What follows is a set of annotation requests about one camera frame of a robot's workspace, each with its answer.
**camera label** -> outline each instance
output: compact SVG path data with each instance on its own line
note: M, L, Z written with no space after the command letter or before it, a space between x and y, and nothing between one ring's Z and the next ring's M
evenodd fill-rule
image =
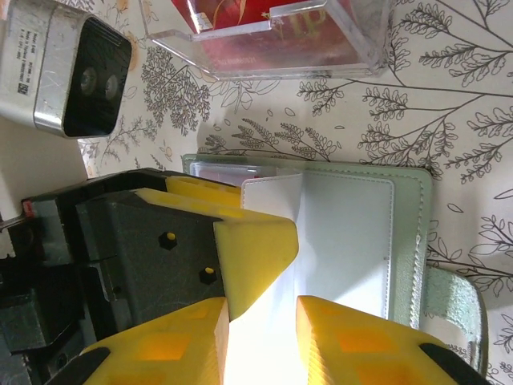
M14 90L21 95L29 95L33 91L34 66L38 53L39 33L21 28L18 34L18 45L15 56L17 79L14 83Z

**clear plastic box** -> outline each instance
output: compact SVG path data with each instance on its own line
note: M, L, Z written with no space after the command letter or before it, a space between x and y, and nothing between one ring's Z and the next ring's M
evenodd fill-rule
M216 79L354 77L385 67L390 0L139 4L149 39Z

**camera lens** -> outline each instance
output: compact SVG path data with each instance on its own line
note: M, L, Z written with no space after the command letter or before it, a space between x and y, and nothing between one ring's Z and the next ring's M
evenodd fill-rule
M96 71L93 67L88 67L80 79L80 88L85 96L89 96L96 88Z
M111 75L107 84L105 85L105 97L107 100L111 100L116 92L118 91L118 78L115 75Z

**floral tablecloth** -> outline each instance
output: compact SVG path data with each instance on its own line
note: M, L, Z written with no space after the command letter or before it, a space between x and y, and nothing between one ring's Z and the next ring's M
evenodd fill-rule
M141 1L68 0L134 52L117 128L81 143L89 175L181 170L189 152L426 168L428 261L483 292L488 379L513 384L513 2L397 0L379 79L214 83L145 39L151 2L171 2Z

